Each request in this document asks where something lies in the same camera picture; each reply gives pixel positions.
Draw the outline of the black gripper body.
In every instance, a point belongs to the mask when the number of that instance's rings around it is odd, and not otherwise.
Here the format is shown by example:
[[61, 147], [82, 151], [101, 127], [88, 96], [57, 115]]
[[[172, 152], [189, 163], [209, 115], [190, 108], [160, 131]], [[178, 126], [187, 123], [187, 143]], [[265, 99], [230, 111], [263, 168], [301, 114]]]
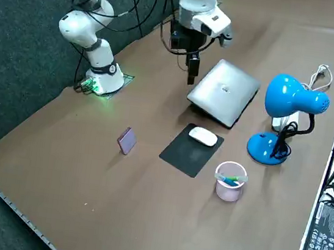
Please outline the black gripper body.
[[185, 54], [201, 52], [207, 49], [206, 34], [188, 29], [172, 19], [170, 22], [170, 45], [168, 51], [176, 53], [177, 50], [185, 50]]

